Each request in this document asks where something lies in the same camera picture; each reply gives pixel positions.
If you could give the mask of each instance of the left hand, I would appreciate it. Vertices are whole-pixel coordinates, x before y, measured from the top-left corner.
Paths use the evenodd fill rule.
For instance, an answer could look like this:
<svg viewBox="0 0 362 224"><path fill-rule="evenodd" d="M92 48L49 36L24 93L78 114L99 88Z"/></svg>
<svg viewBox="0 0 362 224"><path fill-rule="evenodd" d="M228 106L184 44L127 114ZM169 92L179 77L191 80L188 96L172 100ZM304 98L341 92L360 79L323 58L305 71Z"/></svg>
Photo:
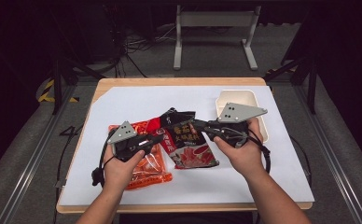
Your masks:
<svg viewBox="0 0 362 224"><path fill-rule="evenodd" d="M104 163L109 161L104 168L104 177L105 177L105 189L120 189L125 190L132 180L132 171L138 162L144 157L145 152L140 150L128 161L123 162L117 158L112 158L114 156L112 152L112 147L107 146L104 154Z"/></svg>

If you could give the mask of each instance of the right hand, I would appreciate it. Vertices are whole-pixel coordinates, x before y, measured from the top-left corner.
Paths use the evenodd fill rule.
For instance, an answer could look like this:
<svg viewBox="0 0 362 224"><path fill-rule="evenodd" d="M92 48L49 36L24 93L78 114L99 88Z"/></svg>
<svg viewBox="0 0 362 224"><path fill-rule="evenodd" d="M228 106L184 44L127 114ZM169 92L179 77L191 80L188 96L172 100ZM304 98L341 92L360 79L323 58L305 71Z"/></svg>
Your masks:
<svg viewBox="0 0 362 224"><path fill-rule="evenodd" d="M262 142L263 137L259 130L259 122L257 118L251 118L247 121L248 129L254 132L258 141ZM247 141L242 147L234 148L222 140L215 137L214 142L218 148L230 159L233 168L239 172L244 178L258 175L265 169L262 164L261 151L257 144L253 141Z"/></svg>

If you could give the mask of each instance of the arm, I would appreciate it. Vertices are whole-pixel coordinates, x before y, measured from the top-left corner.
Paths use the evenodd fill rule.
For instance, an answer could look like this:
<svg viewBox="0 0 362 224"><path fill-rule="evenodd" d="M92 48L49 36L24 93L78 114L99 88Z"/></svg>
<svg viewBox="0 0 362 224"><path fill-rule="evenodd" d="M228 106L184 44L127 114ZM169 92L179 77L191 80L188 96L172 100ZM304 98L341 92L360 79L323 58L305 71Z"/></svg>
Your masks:
<svg viewBox="0 0 362 224"><path fill-rule="evenodd" d="M102 192L97 196L77 223L111 223L117 213L123 190L132 180L132 171L144 157L143 150L136 153L127 162L112 158L112 148L108 146L104 161L108 164L104 168L105 184Z"/></svg>
<svg viewBox="0 0 362 224"><path fill-rule="evenodd" d="M256 133L262 142L258 119L250 119L247 123L248 128ZM295 202L266 173L261 160L261 151L254 142L248 141L244 146L234 148L219 137L214 141L230 159L234 169L245 178L265 223L310 223Z"/></svg>

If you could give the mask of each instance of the gray floor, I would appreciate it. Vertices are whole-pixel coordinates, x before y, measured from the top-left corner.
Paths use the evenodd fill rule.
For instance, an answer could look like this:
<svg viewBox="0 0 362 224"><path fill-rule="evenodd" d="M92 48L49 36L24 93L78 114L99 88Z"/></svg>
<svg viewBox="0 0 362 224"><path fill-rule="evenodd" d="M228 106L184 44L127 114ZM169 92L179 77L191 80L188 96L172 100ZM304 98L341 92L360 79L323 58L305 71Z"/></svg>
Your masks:
<svg viewBox="0 0 362 224"><path fill-rule="evenodd" d="M231 28L223 35L206 31L191 30L185 32L182 69L173 70L174 41L167 40L149 50L130 54L139 68L148 77L263 77L265 72L280 66L279 62L297 32L298 25L259 26L253 39L252 49L258 63L258 70L251 71L241 47L240 36L243 30ZM123 58L124 67L119 66L122 76L140 77L130 61ZM115 72L105 74L113 77ZM362 207L362 153L347 130L336 106L327 96L326 90L318 80L316 93L316 116L306 112L299 90L290 85L287 75L268 83L273 87L274 99L284 119L290 135L298 140L306 151L313 174L313 195L316 202L306 211L313 223L362 223L362 218L354 216L353 207L340 188L336 176L337 170L331 168L323 149L319 133L312 124L312 118L319 121L330 149L336 155L355 197ZM75 87L73 96L79 97L78 103L68 103L54 127L45 154L32 178L27 182L27 190L22 194L20 203L15 205L10 223L51 223L55 205L56 173L66 136L59 134L70 126L83 124L95 91L96 81L83 77ZM17 186L26 164L35 152L41 135L50 120L53 103L41 103L22 128L5 156L0 161L0 216L6 207L12 191ZM78 136L67 147L61 169L65 178ZM299 147L295 145L300 161L306 162ZM79 215L57 216L57 223L71 223Z"/></svg>

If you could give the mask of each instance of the snack bag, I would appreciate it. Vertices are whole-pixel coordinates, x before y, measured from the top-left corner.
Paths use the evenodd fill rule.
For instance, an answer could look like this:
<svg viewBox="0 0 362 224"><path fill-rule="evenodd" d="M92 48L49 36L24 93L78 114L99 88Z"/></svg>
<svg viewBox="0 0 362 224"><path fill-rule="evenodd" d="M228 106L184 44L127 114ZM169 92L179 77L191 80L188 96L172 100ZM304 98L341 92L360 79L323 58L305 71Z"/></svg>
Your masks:
<svg viewBox="0 0 362 224"><path fill-rule="evenodd" d="M194 117L195 112L177 112L174 108L159 117L160 129L156 134L164 134L160 144L175 163L175 169L219 165L202 133L190 124Z"/></svg>
<svg viewBox="0 0 362 224"><path fill-rule="evenodd" d="M137 133L144 134L147 133L146 128L149 123L153 127L159 127L159 124L154 122L155 120L153 120L153 122L150 122L150 120L141 121L133 123L132 126ZM110 125L109 130L117 127L118 125ZM154 184L169 182L172 179L172 174L166 171L160 145L156 144L151 149L151 153L146 155L134 168L132 181L126 189L140 189Z"/></svg>

